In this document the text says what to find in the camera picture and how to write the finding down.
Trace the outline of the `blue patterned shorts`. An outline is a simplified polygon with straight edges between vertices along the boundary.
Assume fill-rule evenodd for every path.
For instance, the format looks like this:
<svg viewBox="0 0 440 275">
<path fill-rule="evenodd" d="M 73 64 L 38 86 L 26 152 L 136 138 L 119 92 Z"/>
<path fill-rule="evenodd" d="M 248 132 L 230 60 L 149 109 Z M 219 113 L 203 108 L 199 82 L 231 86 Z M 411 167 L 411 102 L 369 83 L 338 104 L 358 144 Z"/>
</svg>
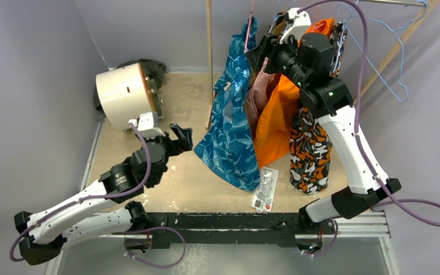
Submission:
<svg viewBox="0 0 440 275">
<path fill-rule="evenodd" d="M 217 92 L 211 127 L 194 152 L 218 177 L 232 186 L 253 191 L 261 182 L 254 142 L 244 110 L 251 68 L 243 53 L 247 22 L 231 37 L 225 68 L 214 85 Z M 253 19 L 249 50 L 256 47 L 257 19 Z"/>
</svg>

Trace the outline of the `pink wire hanger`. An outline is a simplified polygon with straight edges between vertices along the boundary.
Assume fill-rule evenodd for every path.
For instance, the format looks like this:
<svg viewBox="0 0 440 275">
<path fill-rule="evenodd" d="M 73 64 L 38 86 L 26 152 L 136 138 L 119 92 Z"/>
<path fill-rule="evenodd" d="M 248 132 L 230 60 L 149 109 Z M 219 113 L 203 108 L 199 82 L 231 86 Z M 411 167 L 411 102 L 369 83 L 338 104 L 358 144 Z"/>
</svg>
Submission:
<svg viewBox="0 0 440 275">
<path fill-rule="evenodd" d="M 254 19 L 254 7 L 256 5 L 256 0 L 252 0 L 251 9 L 249 13 L 249 19 L 247 22 L 247 29 L 246 29 L 246 35 L 245 35 L 245 43 L 244 43 L 244 49 L 243 53 L 247 54 L 249 51 L 249 39 L 250 39 L 250 33 L 251 33 L 251 27 Z"/>
</svg>

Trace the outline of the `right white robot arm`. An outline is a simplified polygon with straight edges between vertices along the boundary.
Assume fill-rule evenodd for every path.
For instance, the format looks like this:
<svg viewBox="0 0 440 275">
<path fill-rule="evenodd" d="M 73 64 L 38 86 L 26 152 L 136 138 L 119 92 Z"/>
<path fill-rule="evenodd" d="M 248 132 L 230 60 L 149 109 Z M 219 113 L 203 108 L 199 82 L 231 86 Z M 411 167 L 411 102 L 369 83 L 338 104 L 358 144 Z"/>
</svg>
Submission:
<svg viewBox="0 0 440 275">
<path fill-rule="evenodd" d="M 255 71 L 282 73 L 299 88 L 301 102 L 326 130 L 347 172 L 348 187 L 299 210 L 298 224 L 306 233 L 331 218 L 351 219 L 401 189 L 400 181 L 378 165 L 355 120 L 347 86 L 330 75 L 334 54 L 335 47 L 320 33 L 307 33 L 299 41 L 289 35 L 285 42 L 267 33 L 247 53 Z"/>
</svg>

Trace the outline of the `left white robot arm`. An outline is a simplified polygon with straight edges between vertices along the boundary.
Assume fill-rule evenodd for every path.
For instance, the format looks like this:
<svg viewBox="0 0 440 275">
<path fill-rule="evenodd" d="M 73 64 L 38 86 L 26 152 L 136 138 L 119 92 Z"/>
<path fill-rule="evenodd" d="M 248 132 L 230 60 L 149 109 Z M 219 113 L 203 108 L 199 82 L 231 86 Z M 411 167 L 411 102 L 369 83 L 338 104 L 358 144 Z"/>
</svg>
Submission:
<svg viewBox="0 0 440 275">
<path fill-rule="evenodd" d="M 191 151 L 191 128 L 171 124 L 176 135 L 144 124 L 132 130 L 141 142 L 139 150 L 100 175 L 78 194 L 41 211 L 22 211 L 14 216 L 18 237 L 9 258 L 39 265 L 56 258 L 63 250 L 101 235 L 150 235 L 156 231 L 178 230 L 151 219 L 134 197 L 160 183 L 170 157 Z"/>
</svg>

